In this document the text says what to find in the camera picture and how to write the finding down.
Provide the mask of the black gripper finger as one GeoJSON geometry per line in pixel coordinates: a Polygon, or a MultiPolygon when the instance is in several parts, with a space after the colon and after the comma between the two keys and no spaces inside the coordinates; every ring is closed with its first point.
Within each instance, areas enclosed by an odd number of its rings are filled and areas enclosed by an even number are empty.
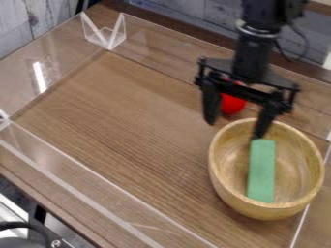
{"type": "Polygon", "coordinates": [[[209,80],[203,82],[200,89],[204,120],[213,125],[219,117],[221,96],[216,85],[209,80]]]}
{"type": "Polygon", "coordinates": [[[269,129],[272,120],[279,115],[279,103],[268,102],[260,111],[257,122],[253,129],[252,139],[261,139],[269,129]]]}

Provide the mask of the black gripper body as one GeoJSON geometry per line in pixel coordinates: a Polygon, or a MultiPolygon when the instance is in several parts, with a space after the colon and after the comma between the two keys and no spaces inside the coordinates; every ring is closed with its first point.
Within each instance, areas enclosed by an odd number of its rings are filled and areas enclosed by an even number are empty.
{"type": "Polygon", "coordinates": [[[228,94],[261,106],[277,102],[279,113],[291,112],[300,87],[269,68],[269,50],[277,35],[275,30],[240,31],[231,60],[201,56],[193,82],[199,89],[209,80],[220,96],[228,94]]]}

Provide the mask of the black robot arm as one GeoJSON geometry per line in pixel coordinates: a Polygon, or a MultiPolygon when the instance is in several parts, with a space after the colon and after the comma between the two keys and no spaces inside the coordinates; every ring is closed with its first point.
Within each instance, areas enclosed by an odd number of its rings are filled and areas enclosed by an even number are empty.
{"type": "Polygon", "coordinates": [[[251,138],[261,138],[276,116],[293,109],[300,85],[269,67],[269,51],[281,28],[303,16],[307,0],[241,0],[236,22],[237,40],[231,60],[200,57],[195,85],[201,91],[203,116],[213,124],[220,114],[223,94],[263,107],[251,138]]]}

